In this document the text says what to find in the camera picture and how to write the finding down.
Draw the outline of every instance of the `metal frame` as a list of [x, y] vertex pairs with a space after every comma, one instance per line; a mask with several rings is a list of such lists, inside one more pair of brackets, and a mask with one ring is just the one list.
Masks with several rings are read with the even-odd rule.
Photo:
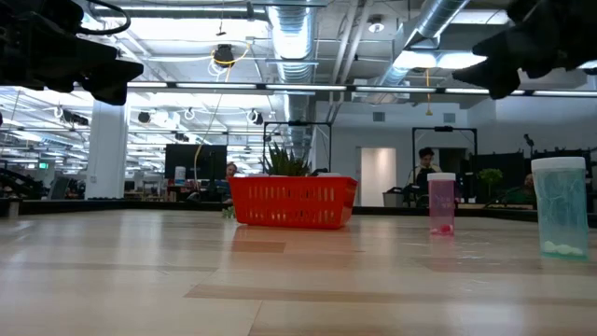
[[477, 155], [478, 155], [478, 142], [477, 142], [477, 129], [476, 128], [458, 128], [458, 127], [451, 127], [451, 126], [439, 126], [439, 127], [413, 127], [412, 128], [412, 139], [411, 139], [411, 143], [412, 143], [412, 170], [411, 172], [413, 172], [413, 180], [415, 180], [415, 176], [414, 176], [414, 170], [416, 169], [416, 163], [415, 163], [415, 151], [416, 151], [416, 144], [415, 144], [415, 137], [416, 137], [416, 133], [417, 131], [433, 131], [433, 132], [439, 132], [439, 133], [453, 133], [454, 131], [469, 131], [473, 133], [473, 147], [474, 147], [474, 156], [473, 159], [471, 160], [471, 170], [473, 171], [473, 179], [472, 179], [472, 184], [473, 184], [473, 190], [475, 189], [476, 186], [476, 176], [477, 176]]
[[309, 121], [265, 121], [263, 123], [263, 158], [262, 160], [265, 162], [265, 146], [266, 141], [265, 139], [268, 136], [268, 126], [269, 125], [288, 125], [291, 127], [308, 127], [308, 126], [327, 126], [329, 128], [329, 151], [328, 151], [328, 162], [327, 162], [327, 169], [331, 172], [332, 171], [332, 123], [331, 122], [309, 122]]

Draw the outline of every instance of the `desk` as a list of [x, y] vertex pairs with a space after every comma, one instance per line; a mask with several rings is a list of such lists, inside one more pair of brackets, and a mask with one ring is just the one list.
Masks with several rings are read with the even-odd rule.
[[[458, 203], [459, 209], [482, 209], [485, 204], [472, 204], [472, 203]], [[491, 204], [487, 207], [488, 209], [524, 209], [533, 210], [533, 206], [530, 204]]]
[[1, 333], [597, 334], [596, 232], [592, 261], [574, 262], [539, 257], [536, 223], [455, 225], [431, 239], [426, 217], [355, 216], [339, 231], [201, 211], [21, 217], [0, 225]]

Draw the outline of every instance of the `man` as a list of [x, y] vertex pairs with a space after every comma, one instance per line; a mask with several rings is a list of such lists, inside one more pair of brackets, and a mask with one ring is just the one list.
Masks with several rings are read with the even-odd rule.
[[502, 203], [506, 204], [535, 204], [537, 197], [535, 195], [535, 182], [533, 174], [524, 177], [524, 185], [506, 192], [502, 197]]
[[412, 172], [409, 175], [409, 184], [418, 184], [417, 177], [423, 173], [425, 175], [432, 173], [441, 173], [441, 169], [433, 164], [433, 157], [436, 153], [430, 147], [425, 147], [419, 150], [419, 165], [414, 169], [414, 177]]

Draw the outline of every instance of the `clear plastic cup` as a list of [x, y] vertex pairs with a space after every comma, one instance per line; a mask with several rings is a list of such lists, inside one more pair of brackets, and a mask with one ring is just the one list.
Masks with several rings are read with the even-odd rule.
[[431, 234], [454, 235], [454, 183], [456, 174], [435, 173], [429, 183], [429, 229]]
[[559, 259], [589, 257], [586, 163], [584, 158], [549, 158], [531, 162], [541, 254]]

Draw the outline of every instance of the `computer screen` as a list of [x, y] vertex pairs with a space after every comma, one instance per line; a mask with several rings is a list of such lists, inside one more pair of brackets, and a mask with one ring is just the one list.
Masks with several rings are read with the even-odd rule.
[[[176, 167], [187, 168], [187, 179], [195, 178], [195, 153], [199, 145], [167, 145], [165, 178], [174, 178]], [[203, 146], [197, 159], [198, 179], [226, 179], [228, 148]]]

